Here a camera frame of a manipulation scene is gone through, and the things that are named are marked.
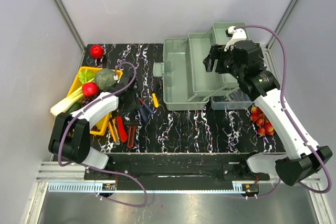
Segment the clear grey plastic toolbox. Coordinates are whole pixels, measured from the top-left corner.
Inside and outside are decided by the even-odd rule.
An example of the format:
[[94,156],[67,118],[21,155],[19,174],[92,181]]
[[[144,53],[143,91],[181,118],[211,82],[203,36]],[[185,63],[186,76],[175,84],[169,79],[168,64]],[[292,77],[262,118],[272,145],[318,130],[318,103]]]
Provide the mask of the clear grey plastic toolbox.
[[163,101],[169,111],[202,110],[207,103],[213,110],[251,106],[233,76],[206,72],[203,64],[212,45],[227,44],[225,31],[230,26],[231,23],[213,23],[205,33],[164,41],[163,61],[154,63],[153,76],[163,80]]

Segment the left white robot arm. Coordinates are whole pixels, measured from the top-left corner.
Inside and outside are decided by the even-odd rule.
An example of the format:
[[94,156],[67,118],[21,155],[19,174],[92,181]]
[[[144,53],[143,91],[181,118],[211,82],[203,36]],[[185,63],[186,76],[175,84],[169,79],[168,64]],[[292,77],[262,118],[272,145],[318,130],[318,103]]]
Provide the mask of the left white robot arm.
[[134,86],[135,80],[136,75],[122,76],[114,87],[101,92],[83,108],[56,116],[48,149],[57,156],[60,166],[81,164],[96,168],[101,179],[112,177],[114,167],[109,164],[109,157],[91,147],[90,130],[106,114],[121,108],[124,103],[120,99]]

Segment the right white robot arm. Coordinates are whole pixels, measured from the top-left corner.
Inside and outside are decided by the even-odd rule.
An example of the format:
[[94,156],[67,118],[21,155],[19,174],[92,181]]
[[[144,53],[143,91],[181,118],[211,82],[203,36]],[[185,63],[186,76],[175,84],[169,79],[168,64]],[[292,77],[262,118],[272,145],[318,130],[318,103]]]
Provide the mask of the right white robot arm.
[[257,173],[277,175],[286,185],[326,169],[332,157],[328,146],[321,146],[305,130],[285,100],[285,83],[279,83],[261,58],[260,44],[247,38],[246,26],[213,28],[215,42],[203,60],[206,72],[229,74],[241,91],[257,105],[270,122],[285,148],[284,155],[255,153],[239,166],[239,174],[250,180]]

